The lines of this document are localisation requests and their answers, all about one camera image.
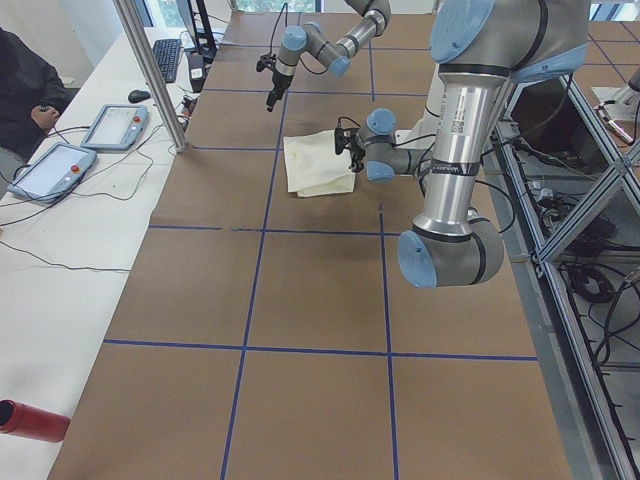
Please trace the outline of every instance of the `red cylinder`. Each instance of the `red cylinder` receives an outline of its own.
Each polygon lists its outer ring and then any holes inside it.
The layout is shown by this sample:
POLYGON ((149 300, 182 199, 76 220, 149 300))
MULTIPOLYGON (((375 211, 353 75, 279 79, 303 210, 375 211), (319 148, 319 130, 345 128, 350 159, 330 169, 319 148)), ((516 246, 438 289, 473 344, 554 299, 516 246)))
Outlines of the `red cylinder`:
POLYGON ((64 415, 14 402, 0 401, 0 433, 58 443, 64 440, 71 420, 64 415))

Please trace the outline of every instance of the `device screen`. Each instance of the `device screen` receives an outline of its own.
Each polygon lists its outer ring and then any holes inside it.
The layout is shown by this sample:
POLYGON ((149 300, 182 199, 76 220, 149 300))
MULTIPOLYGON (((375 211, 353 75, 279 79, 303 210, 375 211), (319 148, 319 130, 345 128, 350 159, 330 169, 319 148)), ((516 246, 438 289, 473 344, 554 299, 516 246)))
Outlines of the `device screen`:
POLYGON ((93 145, 122 144, 137 111, 136 107, 107 108, 86 143, 93 145))
POLYGON ((60 145, 18 180, 15 186, 33 198, 45 197, 65 175, 71 173, 71 167, 78 165, 86 156, 86 152, 60 145))

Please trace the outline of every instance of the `towel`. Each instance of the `towel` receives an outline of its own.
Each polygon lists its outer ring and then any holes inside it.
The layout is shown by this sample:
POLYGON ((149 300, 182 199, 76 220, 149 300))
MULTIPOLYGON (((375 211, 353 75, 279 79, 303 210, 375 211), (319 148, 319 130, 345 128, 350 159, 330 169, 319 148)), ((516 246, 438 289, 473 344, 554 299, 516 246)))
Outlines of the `towel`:
POLYGON ((348 151, 336 155, 333 130, 306 137, 284 137, 284 160, 289 193, 315 197, 351 193, 356 175, 348 151))

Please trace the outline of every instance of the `metal pole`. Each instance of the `metal pole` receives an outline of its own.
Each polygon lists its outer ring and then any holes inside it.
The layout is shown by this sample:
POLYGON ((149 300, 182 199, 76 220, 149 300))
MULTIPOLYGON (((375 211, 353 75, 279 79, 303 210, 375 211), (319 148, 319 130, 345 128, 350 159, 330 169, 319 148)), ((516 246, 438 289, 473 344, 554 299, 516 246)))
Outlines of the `metal pole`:
POLYGON ((171 136, 176 152, 181 153, 187 145, 184 131, 173 109, 164 79, 160 75, 160 69, 149 46, 149 40, 147 40, 138 10, 133 0, 113 0, 113 3, 118 11, 120 21, 129 38, 129 43, 131 43, 131 48, 138 60, 142 74, 158 106, 162 122, 171 136))

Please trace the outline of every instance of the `keyboard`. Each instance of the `keyboard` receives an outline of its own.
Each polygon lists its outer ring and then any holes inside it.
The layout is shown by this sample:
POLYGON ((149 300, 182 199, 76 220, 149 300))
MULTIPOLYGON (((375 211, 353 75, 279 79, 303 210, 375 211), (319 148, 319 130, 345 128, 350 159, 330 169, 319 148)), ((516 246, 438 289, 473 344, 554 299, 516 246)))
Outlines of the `keyboard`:
POLYGON ((181 47, 182 42, 178 38, 163 38, 156 40, 153 44, 153 55, 156 57, 160 73, 166 83, 176 81, 181 47))

